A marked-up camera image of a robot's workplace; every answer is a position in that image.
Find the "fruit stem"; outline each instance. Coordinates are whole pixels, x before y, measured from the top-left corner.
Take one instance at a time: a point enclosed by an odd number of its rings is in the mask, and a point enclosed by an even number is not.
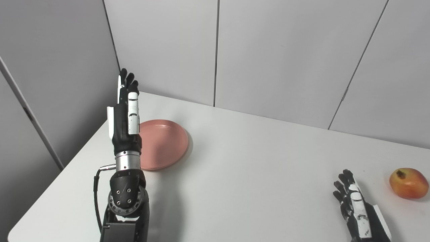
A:
[[[405,178],[406,178],[406,174],[405,174],[404,172],[402,172],[401,170],[398,170],[398,171],[396,172],[396,174],[397,174],[397,176],[398,176],[400,179],[405,179]]]

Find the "cable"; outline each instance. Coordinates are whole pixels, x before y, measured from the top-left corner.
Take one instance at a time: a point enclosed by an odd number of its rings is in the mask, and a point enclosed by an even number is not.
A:
[[[98,190],[98,179],[100,178],[100,169],[97,170],[97,173],[94,176],[94,208],[95,208],[95,216],[97,217],[97,224],[98,229],[101,232],[101,219],[100,219],[100,212],[98,211],[98,202],[97,202],[97,190]]]

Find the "white table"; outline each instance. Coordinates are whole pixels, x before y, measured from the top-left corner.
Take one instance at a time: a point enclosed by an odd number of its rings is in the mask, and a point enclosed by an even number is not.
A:
[[[346,242],[350,236],[333,197],[345,168],[365,198],[380,206],[393,242],[426,241],[430,199],[401,199],[388,177],[399,167],[430,176],[430,150],[213,108],[147,93],[142,121],[169,119],[191,137],[187,155],[145,172],[149,242]],[[99,241],[92,182],[114,163],[102,125],[9,234],[10,242]],[[99,184],[101,214],[108,180]]]

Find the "robotic arm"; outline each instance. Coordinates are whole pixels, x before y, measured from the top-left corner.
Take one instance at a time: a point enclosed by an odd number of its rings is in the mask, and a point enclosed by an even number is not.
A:
[[[391,234],[377,205],[364,200],[351,171],[339,174],[333,195],[341,204],[341,213],[347,222],[351,242],[390,242]]]
[[[140,166],[142,139],[139,135],[138,96],[138,82],[134,80],[134,74],[127,76],[127,70],[123,68],[118,77],[117,104],[107,108],[109,137],[114,145],[116,163],[101,167],[99,172],[113,169],[116,172],[110,180],[111,191],[103,225],[98,217],[100,242],[147,241],[149,198]],[[117,216],[137,219],[119,220]]]

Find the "gray wall panel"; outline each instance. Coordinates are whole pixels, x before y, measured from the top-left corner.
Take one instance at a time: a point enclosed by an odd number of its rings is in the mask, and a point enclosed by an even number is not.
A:
[[[118,65],[103,2],[0,1],[0,55],[67,164],[116,99]]]
[[[140,91],[213,104],[217,0],[105,0],[121,67]]]
[[[430,3],[390,0],[332,130],[430,148]]]
[[[385,0],[221,0],[217,107],[328,128]]]
[[[60,170],[0,73],[0,241]]]

